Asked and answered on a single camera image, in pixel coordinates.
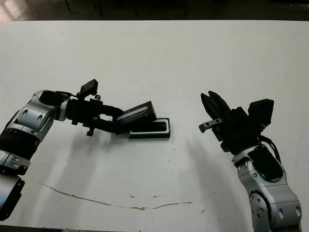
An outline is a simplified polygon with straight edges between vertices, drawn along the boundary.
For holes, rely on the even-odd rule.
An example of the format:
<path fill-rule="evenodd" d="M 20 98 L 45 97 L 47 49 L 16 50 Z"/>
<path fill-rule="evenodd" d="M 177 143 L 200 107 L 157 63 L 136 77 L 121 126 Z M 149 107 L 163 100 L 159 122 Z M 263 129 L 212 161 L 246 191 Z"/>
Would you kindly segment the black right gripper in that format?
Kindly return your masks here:
<path fill-rule="evenodd" d="M 259 144 L 258 136 L 264 129 L 264 119 L 246 113 L 243 108 L 230 109 L 216 92 L 201 93 L 202 104 L 211 121 L 199 125 L 202 133 L 211 130 L 224 152 L 239 152 Z"/>

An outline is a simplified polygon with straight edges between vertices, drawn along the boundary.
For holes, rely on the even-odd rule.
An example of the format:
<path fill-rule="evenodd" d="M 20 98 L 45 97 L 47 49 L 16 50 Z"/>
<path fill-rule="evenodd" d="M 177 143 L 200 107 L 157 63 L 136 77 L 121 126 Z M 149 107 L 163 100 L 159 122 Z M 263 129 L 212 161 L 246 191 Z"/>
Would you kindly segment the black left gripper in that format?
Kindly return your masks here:
<path fill-rule="evenodd" d="M 68 101 L 66 106 L 66 118 L 71 120 L 73 125 L 82 123 L 84 127 L 88 127 L 89 131 L 86 133 L 87 136 L 92 136 L 94 133 L 94 127 L 90 125 L 91 121 L 94 117 L 98 118 L 101 114 L 107 116 L 122 116 L 123 110 L 113 106 L 103 105 L 103 102 L 95 99 L 90 99 L 89 101 L 72 99 Z M 116 135 L 131 130 L 127 124 L 104 119 L 98 119 L 96 121 L 96 129 Z"/>

